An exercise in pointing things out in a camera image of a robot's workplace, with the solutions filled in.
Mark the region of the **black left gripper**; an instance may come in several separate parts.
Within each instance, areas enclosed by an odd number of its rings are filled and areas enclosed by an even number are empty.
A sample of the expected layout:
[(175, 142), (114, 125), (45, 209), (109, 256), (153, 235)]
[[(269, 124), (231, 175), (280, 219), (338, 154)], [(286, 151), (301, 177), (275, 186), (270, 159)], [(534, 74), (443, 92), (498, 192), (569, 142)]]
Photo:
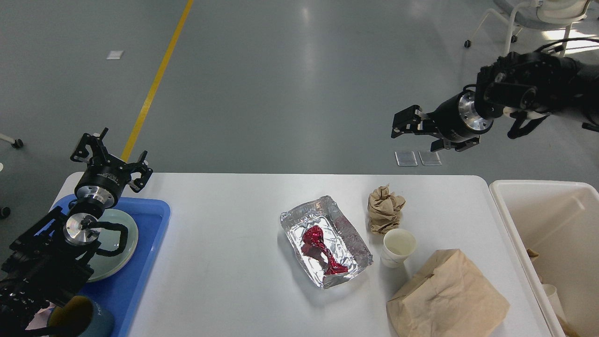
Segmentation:
[(91, 197), (102, 203), (104, 208), (117, 205), (127, 185), (133, 192), (141, 192), (153, 173), (146, 161), (148, 151), (141, 152), (137, 162), (115, 167), (117, 158), (103, 144), (108, 130), (84, 133), (70, 156), (71, 161), (88, 165), (75, 187), (75, 196), (78, 199)]

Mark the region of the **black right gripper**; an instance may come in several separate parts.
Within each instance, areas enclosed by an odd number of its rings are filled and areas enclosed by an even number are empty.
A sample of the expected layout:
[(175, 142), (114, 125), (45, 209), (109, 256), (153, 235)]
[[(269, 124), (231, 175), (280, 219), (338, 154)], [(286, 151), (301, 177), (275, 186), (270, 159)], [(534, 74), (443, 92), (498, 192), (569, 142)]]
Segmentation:
[(480, 143), (481, 135), (490, 131), (492, 119), (485, 119), (475, 108), (475, 92), (462, 93), (441, 103), (434, 111), (424, 113), (419, 105), (411, 105), (395, 113), (391, 138), (403, 134), (432, 136), (430, 152), (443, 149), (463, 152)]

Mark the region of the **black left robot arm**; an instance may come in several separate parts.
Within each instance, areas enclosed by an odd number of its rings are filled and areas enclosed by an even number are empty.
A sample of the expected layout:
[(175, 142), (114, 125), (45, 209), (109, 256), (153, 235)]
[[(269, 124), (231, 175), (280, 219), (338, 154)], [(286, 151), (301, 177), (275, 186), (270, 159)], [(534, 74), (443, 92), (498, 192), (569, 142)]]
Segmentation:
[(93, 274), (90, 260), (96, 256), (122, 254), (129, 230), (120, 223), (100, 220), (117, 205), (124, 189), (140, 192), (153, 171), (147, 151), (127, 163), (111, 155), (101, 134), (84, 133), (70, 159), (87, 168), (74, 188), (75, 199), (68, 211), (55, 207), (9, 246), (11, 256), (2, 263), (1, 335), (38, 337), (61, 334), (75, 336), (73, 325), (28, 330), (36, 313), (53, 303), (66, 305)]

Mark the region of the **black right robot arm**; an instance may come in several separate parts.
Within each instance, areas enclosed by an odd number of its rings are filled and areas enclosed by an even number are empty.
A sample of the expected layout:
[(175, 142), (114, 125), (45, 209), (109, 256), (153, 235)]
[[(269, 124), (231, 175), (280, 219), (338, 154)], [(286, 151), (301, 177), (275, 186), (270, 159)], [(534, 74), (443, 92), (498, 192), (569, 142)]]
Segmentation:
[(432, 136), (430, 151), (466, 151), (499, 117), (513, 119), (507, 136), (527, 136), (548, 117), (563, 117), (598, 130), (599, 67), (566, 56), (568, 38), (542, 45), (529, 53), (509, 52), (481, 67), (476, 82), (425, 113), (419, 105), (394, 115), (391, 137)]

